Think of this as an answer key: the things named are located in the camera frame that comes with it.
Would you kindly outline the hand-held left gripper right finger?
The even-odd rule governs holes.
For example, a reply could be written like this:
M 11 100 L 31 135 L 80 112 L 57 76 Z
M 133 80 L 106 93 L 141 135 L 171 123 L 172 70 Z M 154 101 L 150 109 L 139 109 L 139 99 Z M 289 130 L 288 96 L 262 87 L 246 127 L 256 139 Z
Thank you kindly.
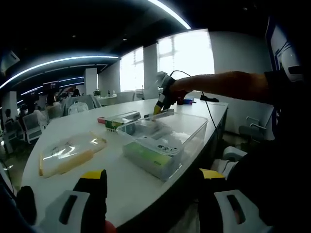
M 223 174 L 198 171 L 198 214 L 202 233 L 273 233 L 258 207 L 240 190 L 230 190 Z

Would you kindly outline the person's left hand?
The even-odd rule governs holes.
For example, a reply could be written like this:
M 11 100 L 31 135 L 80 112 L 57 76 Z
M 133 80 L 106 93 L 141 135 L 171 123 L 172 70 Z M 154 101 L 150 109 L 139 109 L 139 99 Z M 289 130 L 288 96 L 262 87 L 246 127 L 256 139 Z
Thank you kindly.
M 117 233 L 117 228 L 109 221 L 105 221 L 105 233 Z

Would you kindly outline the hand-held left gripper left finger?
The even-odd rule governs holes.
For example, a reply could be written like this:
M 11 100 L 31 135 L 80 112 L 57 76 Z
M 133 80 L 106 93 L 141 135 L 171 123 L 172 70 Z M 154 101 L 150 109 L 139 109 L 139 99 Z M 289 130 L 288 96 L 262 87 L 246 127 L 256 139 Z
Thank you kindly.
M 83 174 L 72 190 L 64 191 L 46 207 L 46 233 L 104 233 L 106 170 Z

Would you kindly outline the person's right hand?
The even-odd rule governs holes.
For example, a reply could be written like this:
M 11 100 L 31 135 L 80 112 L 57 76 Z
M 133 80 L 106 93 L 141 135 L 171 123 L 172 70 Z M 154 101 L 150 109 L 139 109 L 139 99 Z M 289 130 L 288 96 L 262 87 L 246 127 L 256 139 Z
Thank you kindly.
M 193 80 L 192 77 L 186 77 L 179 80 L 176 80 L 170 86 L 170 93 L 176 97 L 183 99 L 188 93 L 192 92 L 193 88 Z

